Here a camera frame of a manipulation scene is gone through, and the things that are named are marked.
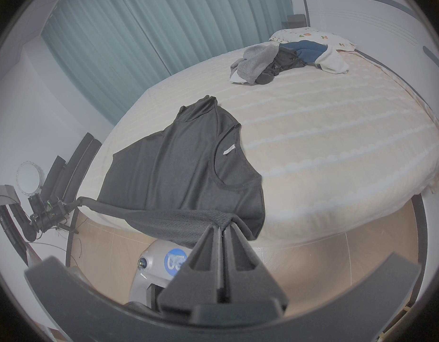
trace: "teal curtain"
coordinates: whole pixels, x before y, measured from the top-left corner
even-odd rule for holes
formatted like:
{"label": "teal curtain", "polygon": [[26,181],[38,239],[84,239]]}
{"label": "teal curtain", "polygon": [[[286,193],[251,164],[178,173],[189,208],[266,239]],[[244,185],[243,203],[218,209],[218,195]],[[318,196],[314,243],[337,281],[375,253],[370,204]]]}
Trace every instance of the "teal curtain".
{"label": "teal curtain", "polygon": [[63,71],[115,124],[152,85],[267,41],[291,0],[60,0],[43,32]]}

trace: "gray garment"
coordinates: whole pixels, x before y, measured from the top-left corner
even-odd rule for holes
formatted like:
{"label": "gray garment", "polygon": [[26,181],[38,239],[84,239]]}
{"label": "gray garment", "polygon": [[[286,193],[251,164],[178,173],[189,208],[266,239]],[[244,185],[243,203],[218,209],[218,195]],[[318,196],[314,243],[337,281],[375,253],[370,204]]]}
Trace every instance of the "gray garment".
{"label": "gray garment", "polygon": [[264,223],[262,177],[240,148],[240,124],[205,96],[182,106],[174,122],[113,155],[97,201],[98,213],[193,247],[205,228],[235,222],[248,240]]}
{"label": "gray garment", "polygon": [[230,76],[237,70],[239,76],[248,83],[255,83],[257,77],[270,65],[278,54],[279,46],[257,44],[243,52],[243,58],[230,66]]}

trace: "tile floor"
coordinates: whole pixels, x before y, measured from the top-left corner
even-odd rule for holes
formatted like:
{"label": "tile floor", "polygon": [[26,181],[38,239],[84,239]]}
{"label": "tile floor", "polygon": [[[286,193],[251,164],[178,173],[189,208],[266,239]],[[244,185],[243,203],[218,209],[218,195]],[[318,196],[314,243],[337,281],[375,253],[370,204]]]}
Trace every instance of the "tile floor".
{"label": "tile floor", "polygon": [[[125,304],[140,254],[154,238],[97,224],[80,213],[72,256],[91,284]],[[290,299],[286,316],[316,308],[360,281],[392,252],[417,262],[412,203],[352,231],[296,247],[256,250]]]}

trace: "mattress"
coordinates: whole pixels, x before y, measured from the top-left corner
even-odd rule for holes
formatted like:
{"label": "mattress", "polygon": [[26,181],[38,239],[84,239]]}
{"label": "mattress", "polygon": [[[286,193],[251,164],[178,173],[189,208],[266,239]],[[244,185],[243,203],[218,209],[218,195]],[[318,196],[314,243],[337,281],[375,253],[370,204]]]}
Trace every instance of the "mattress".
{"label": "mattress", "polygon": [[[187,68],[149,88],[114,127],[78,196],[97,199],[115,152],[163,130],[182,105],[205,95],[241,124],[241,145],[262,175],[265,222],[254,247],[301,244],[397,211],[439,186],[439,122],[398,77],[356,52],[350,70],[313,66],[267,85],[229,82],[243,50]],[[80,209],[97,223],[136,231],[124,220]]]}

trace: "blue circular sticker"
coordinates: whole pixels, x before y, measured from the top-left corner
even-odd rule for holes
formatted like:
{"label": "blue circular sticker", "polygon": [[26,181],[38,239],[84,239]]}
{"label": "blue circular sticker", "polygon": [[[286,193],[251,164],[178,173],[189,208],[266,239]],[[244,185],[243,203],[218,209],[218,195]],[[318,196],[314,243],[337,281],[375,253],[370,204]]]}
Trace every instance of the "blue circular sticker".
{"label": "blue circular sticker", "polygon": [[186,256],[185,251],[182,249],[171,249],[164,258],[165,270],[169,273],[169,275],[175,276],[187,258],[188,257]]}

